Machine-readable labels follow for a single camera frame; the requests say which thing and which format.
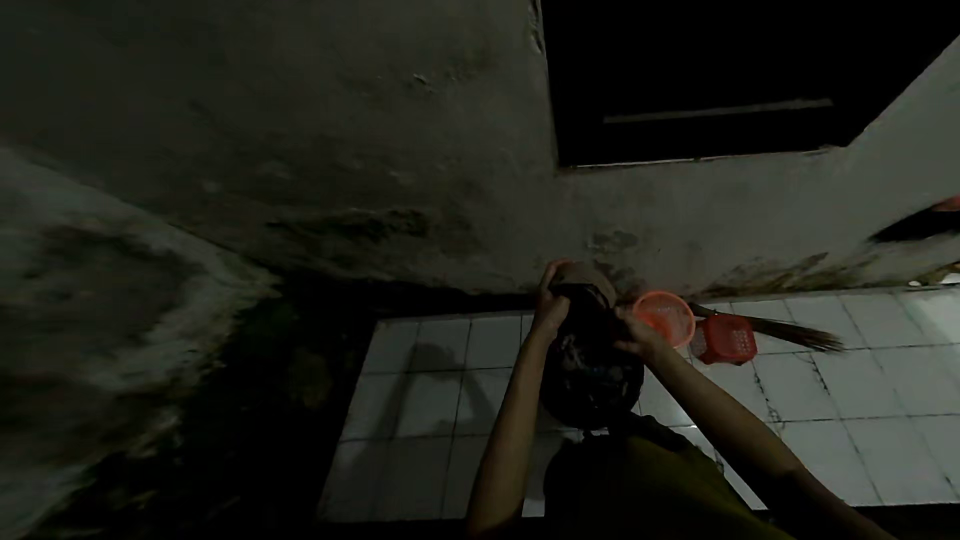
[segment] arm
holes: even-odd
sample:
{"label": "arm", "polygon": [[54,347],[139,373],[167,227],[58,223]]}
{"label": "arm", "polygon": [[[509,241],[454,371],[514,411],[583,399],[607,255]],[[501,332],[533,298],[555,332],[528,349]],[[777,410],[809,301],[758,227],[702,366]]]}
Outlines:
{"label": "arm", "polygon": [[802,538],[831,530],[844,537],[891,540],[893,536],[830,493],[763,422],[704,377],[653,329],[625,309],[617,316],[634,342],[615,346],[643,358],[663,387],[684,408],[789,532]]}
{"label": "arm", "polygon": [[557,337],[570,305],[567,298],[554,298],[547,286],[565,262],[551,262],[540,282],[533,328],[520,348],[473,483],[467,510],[470,537],[496,534],[519,517],[523,508],[546,351]]}

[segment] concrete wall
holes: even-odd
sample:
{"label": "concrete wall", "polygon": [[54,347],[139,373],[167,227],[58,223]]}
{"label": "concrete wall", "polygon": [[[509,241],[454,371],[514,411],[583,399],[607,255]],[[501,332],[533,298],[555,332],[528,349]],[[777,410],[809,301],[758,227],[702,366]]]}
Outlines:
{"label": "concrete wall", "polygon": [[238,310],[274,278],[0,151],[0,537],[115,451],[176,425]]}
{"label": "concrete wall", "polygon": [[960,47],[851,147],[554,166],[517,0],[14,0],[0,134],[256,260],[468,291],[594,260],[681,293],[904,282],[960,241],[870,234],[960,191]]}

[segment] olive shirt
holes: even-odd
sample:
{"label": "olive shirt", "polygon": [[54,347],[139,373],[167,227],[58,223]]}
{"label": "olive shirt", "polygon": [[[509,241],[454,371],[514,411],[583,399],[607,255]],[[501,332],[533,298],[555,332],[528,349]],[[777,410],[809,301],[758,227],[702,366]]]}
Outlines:
{"label": "olive shirt", "polygon": [[554,456],[543,491],[555,537],[793,538],[758,519],[716,463],[681,435],[651,417],[631,424]]}

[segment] white tiled floor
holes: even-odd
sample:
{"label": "white tiled floor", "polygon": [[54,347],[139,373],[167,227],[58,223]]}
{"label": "white tiled floor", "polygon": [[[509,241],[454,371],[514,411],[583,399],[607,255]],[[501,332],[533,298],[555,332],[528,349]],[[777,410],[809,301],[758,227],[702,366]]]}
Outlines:
{"label": "white tiled floor", "polygon": [[[767,422],[810,471],[854,505],[960,500],[960,292],[799,296],[715,304],[832,331],[846,351],[761,338],[743,366],[693,364]],[[329,521],[462,518],[529,313],[385,321],[371,342],[324,490]],[[760,501],[651,373],[635,411],[718,460]],[[524,516],[570,430],[540,410]]]}

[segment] broom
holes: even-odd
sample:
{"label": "broom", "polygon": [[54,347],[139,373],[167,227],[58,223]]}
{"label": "broom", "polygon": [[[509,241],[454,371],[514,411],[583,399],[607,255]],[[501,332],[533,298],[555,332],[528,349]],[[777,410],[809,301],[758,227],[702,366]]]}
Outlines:
{"label": "broom", "polygon": [[[709,309],[697,304],[687,305],[690,306],[693,314],[698,317],[709,317],[710,315],[718,315],[721,313],[715,309]],[[843,342],[840,341],[840,338],[828,331],[800,327],[773,319],[740,316],[750,322],[750,326],[754,331],[769,335],[770,337],[776,337],[776,339],[796,343],[797,345],[807,347],[807,349],[812,349],[819,353],[838,353],[843,350]]]}

